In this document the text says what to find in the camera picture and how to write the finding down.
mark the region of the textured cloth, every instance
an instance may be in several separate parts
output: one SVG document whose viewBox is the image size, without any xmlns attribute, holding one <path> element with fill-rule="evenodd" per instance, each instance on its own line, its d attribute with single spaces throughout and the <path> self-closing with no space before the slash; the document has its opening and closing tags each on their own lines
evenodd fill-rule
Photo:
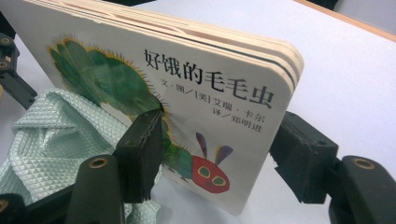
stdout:
<svg viewBox="0 0 396 224">
<path fill-rule="evenodd" d="M 14 124 L 15 138 L 0 169 L 0 194 L 18 193 L 29 204 L 73 184 L 79 165 L 111 154 L 126 130 L 79 95 L 44 92 Z M 127 223 L 155 223 L 159 208 L 153 201 L 125 204 Z"/>
</svg>

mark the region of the book cover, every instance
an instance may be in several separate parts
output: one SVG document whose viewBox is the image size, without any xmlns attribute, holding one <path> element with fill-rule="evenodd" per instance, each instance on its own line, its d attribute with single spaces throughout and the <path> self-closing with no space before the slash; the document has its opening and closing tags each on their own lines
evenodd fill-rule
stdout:
<svg viewBox="0 0 396 224">
<path fill-rule="evenodd" d="M 56 87 L 127 125 L 158 98 L 165 176 L 242 212 L 303 69 L 296 49 L 97 1 L 0 6 Z"/>
</svg>

